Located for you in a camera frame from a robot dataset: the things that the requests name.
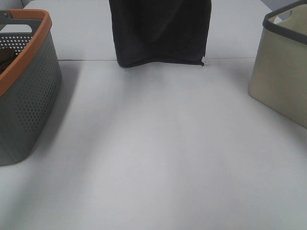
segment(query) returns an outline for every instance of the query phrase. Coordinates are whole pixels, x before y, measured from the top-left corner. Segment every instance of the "fabric storage bin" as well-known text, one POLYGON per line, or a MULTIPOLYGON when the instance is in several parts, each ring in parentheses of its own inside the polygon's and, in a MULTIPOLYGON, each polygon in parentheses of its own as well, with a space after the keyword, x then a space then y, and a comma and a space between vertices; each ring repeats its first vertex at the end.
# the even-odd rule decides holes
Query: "fabric storage bin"
POLYGON ((1 33, 0 47, 18 57, 0 75, 0 165, 24 159, 37 141, 58 94, 61 71, 43 10, 0 11, 0 24, 26 24, 30 33, 1 33))
POLYGON ((307 0, 267 14, 263 26, 249 94, 307 127, 307 0))

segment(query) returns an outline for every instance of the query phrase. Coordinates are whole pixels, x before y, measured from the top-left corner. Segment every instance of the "black towel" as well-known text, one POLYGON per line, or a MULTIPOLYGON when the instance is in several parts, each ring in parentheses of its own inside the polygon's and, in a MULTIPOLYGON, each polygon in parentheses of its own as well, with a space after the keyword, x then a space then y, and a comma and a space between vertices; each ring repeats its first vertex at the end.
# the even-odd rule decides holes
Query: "black towel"
POLYGON ((203 65, 211 0, 109 0, 119 65, 203 65))

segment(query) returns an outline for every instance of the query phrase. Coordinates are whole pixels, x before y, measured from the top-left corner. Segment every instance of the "basket handle opening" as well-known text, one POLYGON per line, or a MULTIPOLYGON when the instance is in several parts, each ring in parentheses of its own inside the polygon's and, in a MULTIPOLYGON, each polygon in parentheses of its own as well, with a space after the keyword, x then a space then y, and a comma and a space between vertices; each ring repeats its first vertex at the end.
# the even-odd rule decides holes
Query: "basket handle opening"
POLYGON ((22 34, 31 34, 32 28, 29 25, 26 24, 0 24, 0 34, 3 33, 22 33, 22 34))
POLYGON ((274 18, 272 18, 272 21, 273 21, 274 24, 285 22, 285 21, 290 20, 292 15, 293 15, 293 11, 292 10, 285 11, 283 13, 280 13, 280 14, 276 15, 274 18))

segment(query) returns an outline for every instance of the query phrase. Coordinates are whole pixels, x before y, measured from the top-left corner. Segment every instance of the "beige basket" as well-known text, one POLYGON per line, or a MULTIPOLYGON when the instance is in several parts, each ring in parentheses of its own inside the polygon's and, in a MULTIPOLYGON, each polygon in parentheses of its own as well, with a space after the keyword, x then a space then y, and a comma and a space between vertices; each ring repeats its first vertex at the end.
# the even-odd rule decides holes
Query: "beige basket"
POLYGON ((307 0, 269 13, 263 26, 249 94, 307 127, 307 0))

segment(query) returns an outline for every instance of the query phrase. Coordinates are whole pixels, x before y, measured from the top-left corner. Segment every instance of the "basket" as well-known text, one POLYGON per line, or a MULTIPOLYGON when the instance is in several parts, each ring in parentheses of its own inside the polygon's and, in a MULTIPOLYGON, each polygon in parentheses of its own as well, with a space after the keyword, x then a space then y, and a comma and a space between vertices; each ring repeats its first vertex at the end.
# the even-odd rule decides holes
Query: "basket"
POLYGON ((307 0, 267 14, 263 26, 249 94, 307 127, 307 0))
POLYGON ((30 33, 1 33, 0 47, 18 57, 0 75, 0 165, 24 159, 49 117, 61 81, 50 34, 51 19, 43 10, 0 11, 0 24, 26 24, 30 33))

